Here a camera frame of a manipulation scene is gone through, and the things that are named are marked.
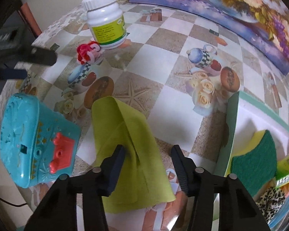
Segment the leopard print scrunchie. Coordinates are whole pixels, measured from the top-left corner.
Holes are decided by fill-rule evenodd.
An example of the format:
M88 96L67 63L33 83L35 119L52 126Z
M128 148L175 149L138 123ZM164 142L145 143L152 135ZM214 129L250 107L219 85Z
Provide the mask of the leopard print scrunchie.
M267 224L273 219L286 200L286 195L280 188L269 187L256 202Z

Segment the checkered patterned tablecloth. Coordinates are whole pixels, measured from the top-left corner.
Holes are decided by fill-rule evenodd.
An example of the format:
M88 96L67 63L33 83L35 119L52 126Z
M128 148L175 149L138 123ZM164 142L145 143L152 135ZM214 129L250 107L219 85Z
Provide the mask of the checkered patterned tablecloth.
M49 108L65 114L81 126L74 175L87 171L95 160L90 96L111 94L147 118L160 150L164 166L174 176L169 150L178 144L197 165L214 170L225 129L226 100L230 92L218 77L207 77L214 85L208 101L213 113L205 116L194 108L187 91L188 81L203 79L204 73L190 74L193 64L187 51L215 49L225 66L240 80L239 89L262 101L289 126L289 74L283 75L259 50L243 38L212 21L176 9L162 8L162 20L141 22L150 5L121 3L131 45L104 53L101 73L82 93L67 90L67 78L78 67L76 47L91 37L81 6L52 23L35 44L55 47L58 62L53 68L19 63L29 71L21 85L8 82L0 95L0 121L7 99L23 90L35 92Z

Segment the white green label bottle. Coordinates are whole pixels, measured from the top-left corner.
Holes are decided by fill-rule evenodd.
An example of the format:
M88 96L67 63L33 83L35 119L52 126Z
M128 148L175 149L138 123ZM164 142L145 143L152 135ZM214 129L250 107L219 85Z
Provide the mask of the white green label bottle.
M123 44L127 37L125 19L117 0L83 0L87 25L94 39L104 49Z

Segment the lime green felt cloth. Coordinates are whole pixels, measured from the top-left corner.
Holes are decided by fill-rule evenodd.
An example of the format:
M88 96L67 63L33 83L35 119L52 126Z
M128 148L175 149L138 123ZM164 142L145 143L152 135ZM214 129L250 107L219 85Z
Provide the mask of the lime green felt cloth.
M107 96L91 108L96 150L94 165L110 157L118 145L126 151L115 190L103 198L107 213L143 209L175 200L159 148L140 111Z

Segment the teal toy chest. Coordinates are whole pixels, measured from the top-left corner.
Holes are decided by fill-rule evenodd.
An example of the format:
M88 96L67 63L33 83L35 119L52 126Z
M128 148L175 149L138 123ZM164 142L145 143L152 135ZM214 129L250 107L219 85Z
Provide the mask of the teal toy chest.
M81 129L37 97L13 94L0 130L0 159L22 188L72 174Z

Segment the green yellow scouring sponge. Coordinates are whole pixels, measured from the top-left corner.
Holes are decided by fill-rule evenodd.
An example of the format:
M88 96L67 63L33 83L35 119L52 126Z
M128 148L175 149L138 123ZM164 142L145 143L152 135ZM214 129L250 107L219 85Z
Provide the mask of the green yellow scouring sponge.
M249 194L254 197L275 177L277 152L269 130L253 134L248 144L231 154L226 174L236 174Z

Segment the floral painting canvas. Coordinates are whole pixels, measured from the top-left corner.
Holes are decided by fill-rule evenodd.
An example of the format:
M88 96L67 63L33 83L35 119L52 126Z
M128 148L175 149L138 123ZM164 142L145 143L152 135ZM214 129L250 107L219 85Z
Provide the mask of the floral painting canvas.
M283 0L130 0L180 9L218 23L289 73L289 8Z

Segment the red white scrunchie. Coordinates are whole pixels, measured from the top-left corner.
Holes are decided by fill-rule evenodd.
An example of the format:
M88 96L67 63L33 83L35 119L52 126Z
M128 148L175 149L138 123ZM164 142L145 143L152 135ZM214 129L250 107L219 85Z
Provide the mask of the red white scrunchie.
M80 44L76 48L77 61L79 64L94 64L102 58L101 47L96 41Z

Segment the green tissue pack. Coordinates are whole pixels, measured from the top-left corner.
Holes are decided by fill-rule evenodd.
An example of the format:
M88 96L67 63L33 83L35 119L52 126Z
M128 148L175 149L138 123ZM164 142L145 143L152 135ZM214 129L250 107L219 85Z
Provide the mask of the green tissue pack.
M280 188L289 183L289 154L278 161L275 179L276 188Z

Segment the white tray teal rim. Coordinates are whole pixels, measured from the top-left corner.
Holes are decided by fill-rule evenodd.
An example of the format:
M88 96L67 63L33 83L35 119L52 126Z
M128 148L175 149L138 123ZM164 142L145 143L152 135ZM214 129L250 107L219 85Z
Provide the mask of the white tray teal rim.
M231 154L245 148L253 134L260 130L271 132L276 147L277 162L289 154L289 125L251 95L242 91L233 94L228 101L224 140L213 173L227 176ZM260 189L253 197L254 200L260 198L273 179Z

